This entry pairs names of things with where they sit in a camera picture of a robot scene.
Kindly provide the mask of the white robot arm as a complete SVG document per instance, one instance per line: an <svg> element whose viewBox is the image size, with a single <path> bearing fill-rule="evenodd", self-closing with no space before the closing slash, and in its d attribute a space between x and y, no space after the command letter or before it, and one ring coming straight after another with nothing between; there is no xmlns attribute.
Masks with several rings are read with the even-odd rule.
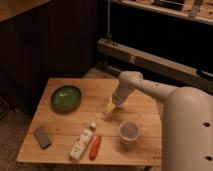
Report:
<svg viewBox="0 0 213 171"><path fill-rule="evenodd" d="M121 106L135 89L164 104L162 171L213 171L213 96L194 87L145 80L123 71L104 113Z"/></svg>

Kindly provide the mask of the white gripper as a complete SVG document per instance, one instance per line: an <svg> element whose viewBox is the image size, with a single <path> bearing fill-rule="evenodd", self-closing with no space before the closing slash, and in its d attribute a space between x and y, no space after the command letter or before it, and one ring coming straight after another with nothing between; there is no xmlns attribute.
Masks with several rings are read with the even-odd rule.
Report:
<svg viewBox="0 0 213 171"><path fill-rule="evenodd" d="M125 102L130 93L131 89L128 86L119 84L113 92L112 98L109 98L109 101L105 106L103 113L105 115L111 113L116 108L116 106L119 106Z"/></svg>

